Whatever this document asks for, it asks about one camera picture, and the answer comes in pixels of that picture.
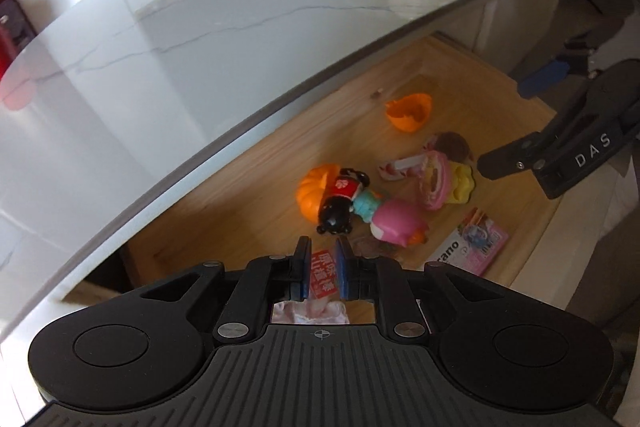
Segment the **red white snack packet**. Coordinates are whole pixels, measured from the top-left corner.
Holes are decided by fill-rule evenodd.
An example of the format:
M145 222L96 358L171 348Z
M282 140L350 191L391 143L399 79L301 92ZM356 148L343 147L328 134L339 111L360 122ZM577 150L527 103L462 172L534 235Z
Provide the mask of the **red white snack packet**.
M276 324L344 325L349 323L345 303L338 298L334 254L314 251L310 258L309 294L303 301L281 301L272 309Z

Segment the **black red doll figure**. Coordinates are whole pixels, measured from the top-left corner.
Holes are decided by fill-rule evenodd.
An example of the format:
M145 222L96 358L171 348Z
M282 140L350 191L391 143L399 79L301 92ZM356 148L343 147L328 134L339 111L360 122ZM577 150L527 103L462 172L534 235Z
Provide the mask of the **black red doll figure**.
M352 231L354 202L369 185L370 178L364 171L341 168L324 191L318 213L317 232L349 234Z

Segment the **orange pumpkin toy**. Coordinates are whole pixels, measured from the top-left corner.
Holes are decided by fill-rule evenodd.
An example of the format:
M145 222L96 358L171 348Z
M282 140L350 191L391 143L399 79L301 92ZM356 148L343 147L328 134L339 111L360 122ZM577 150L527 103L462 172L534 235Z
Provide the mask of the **orange pumpkin toy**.
M324 194L340 174L340 170L341 167L337 164L322 164L314 167L305 174L296 188L295 200L298 209L303 217L313 225L319 223L319 212Z

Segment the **pink Volcano card package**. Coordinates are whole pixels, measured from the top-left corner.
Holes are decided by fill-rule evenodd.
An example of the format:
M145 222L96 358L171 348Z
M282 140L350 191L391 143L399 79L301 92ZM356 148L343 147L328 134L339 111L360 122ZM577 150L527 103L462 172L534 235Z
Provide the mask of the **pink Volcano card package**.
M508 241L509 234L488 214L473 208L427 259L483 275Z

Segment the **orange pumpkin half shell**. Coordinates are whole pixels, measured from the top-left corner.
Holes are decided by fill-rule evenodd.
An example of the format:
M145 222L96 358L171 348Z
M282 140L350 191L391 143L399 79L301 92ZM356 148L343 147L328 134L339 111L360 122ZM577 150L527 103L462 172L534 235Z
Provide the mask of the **orange pumpkin half shell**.
M431 117L433 100L426 93L413 93L385 103L385 116L397 130L414 133Z

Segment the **swirl lollipop in wrapper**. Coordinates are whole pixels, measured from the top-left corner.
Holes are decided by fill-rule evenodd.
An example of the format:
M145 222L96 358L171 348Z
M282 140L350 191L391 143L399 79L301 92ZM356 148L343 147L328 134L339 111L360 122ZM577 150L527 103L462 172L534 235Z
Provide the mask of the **swirl lollipop in wrapper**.
M444 154L448 160L462 164L471 165L474 160L471 147L461 134L453 131L437 132L428 137L418 153L378 165L378 175L385 181L415 178L422 171L422 165L430 152Z

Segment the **pink teal plush toy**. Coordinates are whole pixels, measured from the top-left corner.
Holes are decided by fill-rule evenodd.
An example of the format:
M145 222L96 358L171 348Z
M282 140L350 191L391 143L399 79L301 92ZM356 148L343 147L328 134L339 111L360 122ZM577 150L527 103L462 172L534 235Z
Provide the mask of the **pink teal plush toy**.
M381 242L409 247L427 240L428 225L420 209L405 199L384 197L367 188L354 200L354 213Z

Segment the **wooden drawer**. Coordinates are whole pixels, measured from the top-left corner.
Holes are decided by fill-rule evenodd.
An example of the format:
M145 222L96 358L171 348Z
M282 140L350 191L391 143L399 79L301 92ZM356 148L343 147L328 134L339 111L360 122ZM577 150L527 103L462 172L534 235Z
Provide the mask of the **wooden drawer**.
M395 129L385 103L413 93L433 107L417 132ZM364 171L375 191L414 202L416 181L386 182L383 162L414 155L428 137L453 131L473 155L543 128L552 110L524 100L508 76L449 40L426 37L396 51L311 105L171 205L91 275L104 293L129 291L208 259L230 269L292 251L299 236L328 248L299 212L296 188L322 164Z

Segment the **pink yellow toy cup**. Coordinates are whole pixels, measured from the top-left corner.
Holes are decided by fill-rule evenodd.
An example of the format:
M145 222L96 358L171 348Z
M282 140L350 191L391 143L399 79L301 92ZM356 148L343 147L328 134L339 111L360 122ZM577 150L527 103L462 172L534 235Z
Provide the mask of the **pink yellow toy cup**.
M448 204L466 204L474 188L470 165L448 160L438 152L427 154L419 176L421 204L426 210L439 210Z

